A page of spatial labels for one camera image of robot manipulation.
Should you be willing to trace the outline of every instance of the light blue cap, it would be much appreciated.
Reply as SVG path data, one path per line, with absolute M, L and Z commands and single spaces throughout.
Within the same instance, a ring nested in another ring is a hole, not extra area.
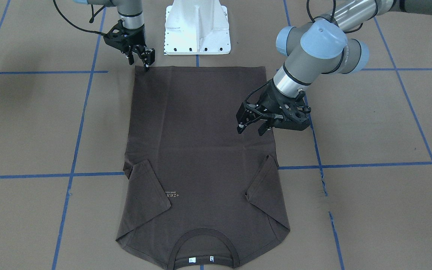
M 303 34 L 301 47 L 309 55 L 320 59 L 338 56 L 348 44 L 346 34 L 336 25 L 326 20 L 317 20 Z
M 276 48 L 279 53 L 281 53 L 284 56 L 288 56 L 288 52 L 286 51 L 286 43 L 288 42 L 288 36 L 290 35 L 291 29 L 293 29 L 294 26 L 286 26 L 281 31 L 279 31 L 279 34 L 276 37 Z
M 78 4 L 85 4 L 88 5 L 88 0 L 73 0 L 74 2 L 78 3 Z
M 367 65 L 367 63 L 369 61 L 369 49 L 368 49 L 366 43 L 359 41 L 358 39 L 355 39 L 355 41 L 358 41 L 358 43 L 361 46 L 361 57 L 360 57 L 360 61 L 356 65 L 356 67 L 351 72 L 349 72 L 348 74 L 358 72 L 361 69 L 365 68 L 365 66 Z

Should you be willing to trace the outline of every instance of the white plastic bracket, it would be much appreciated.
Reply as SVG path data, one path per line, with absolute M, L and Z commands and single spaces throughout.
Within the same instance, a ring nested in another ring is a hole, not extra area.
M 231 51 L 228 9 L 219 0 L 174 0 L 166 8 L 164 53 L 227 54 Z

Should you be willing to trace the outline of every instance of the blue joint cap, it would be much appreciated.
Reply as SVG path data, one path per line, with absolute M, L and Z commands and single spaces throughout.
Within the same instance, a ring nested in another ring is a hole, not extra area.
M 360 57 L 360 61 L 356 65 L 356 67 L 351 72 L 349 72 L 348 74 L 358 72 L 361 69 L 365 68 L 365 66 L 367 65 L 367 63 L 369 61 L 369 49 L 368 49 L 368 46 L 366 45 L 366 43 L 359 41 L 358 39 L 355 39 L 355 41 L 358 41 L 358 43 L 360 44 L 361 57 Z
M 313 23 L 303 34 L 300 44 L 310 56 L 332 59 L 341 54 L 348 38 L 339 27 L 322 19 Z
M 88 5 L 88 0 L 73 0 L 73 1 L 78 3 L 78 4 Z
M 281 31 L 279 31 L 279 34 L 276 38 L 276 49 L 284 56 L 288 56 L 288 52 L 286 51 L 286 44 L 288 42 L 288 36 L 290 35 L 291 29 L 293 29 L 294 26 L 286 26 Z

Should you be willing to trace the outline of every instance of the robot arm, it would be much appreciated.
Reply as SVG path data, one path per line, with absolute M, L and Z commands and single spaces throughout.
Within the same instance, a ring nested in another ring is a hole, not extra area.
M 300 28 L 282 29 L 276 47 L 287 58 L 264 85 L 259 101 L 248 103 L 248 96 L 241 104 L 236 114 L 238 133 L 259 120 L 265 121 L 259 135 L 273 127 L 307 128 L 311 108 L 303 98 L 319 74 L 357 72 L 369 60 L 367 46 L 356 39 L 348 40 L 347 31 L 389 11 L 432 15 L 432 0 L 348 0 L 335 7 L 334 15 L 331 10 Z
M 129 65 L 134 63 L 132 53 L 136 53 L 142 60 L 144 68 L 155 61 L 155 50 L 146 46 L 144 34 L 143 5 L 141 0 L 74 0 L 86 5 L 103 5 L 116 7 L 120 20 L 103 36 L 104 42 L 124 53 Z

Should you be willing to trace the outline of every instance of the fabric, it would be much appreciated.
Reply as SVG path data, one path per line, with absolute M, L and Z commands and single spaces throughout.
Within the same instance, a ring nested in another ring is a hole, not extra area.
M 266 80 L 264 67 L 137 69 L 116 241 L 173 270 L 239 267 L 290 231 L 274 136 L 242 135 L 236 111 Z

